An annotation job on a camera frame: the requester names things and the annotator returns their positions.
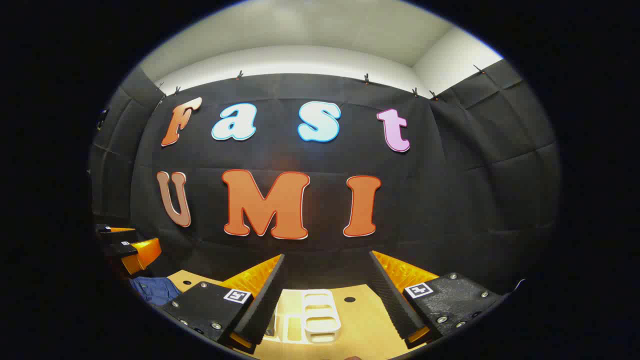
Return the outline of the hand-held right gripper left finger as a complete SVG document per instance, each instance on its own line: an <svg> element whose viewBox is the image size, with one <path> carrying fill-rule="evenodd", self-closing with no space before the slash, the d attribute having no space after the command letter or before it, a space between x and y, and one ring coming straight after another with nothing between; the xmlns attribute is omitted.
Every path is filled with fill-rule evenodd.
<svg viewBox="0 0 640 360"><path fill-rule="evenodd" d="M161 313L209 342L253 353L281 297L285 259L279 254L220 284L195 282Z"/></svg>

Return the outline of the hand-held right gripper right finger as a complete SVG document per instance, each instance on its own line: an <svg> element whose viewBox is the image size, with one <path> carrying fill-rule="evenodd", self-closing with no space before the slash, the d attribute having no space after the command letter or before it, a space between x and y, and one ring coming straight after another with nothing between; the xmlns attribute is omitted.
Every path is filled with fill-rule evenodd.
<svg viewBox="0 0 640 360"><path fill-rule="evenodd" d="M460 272L435 275L374 250L369 259L369 287L408 349L459 333L506 297Z"/></svg>

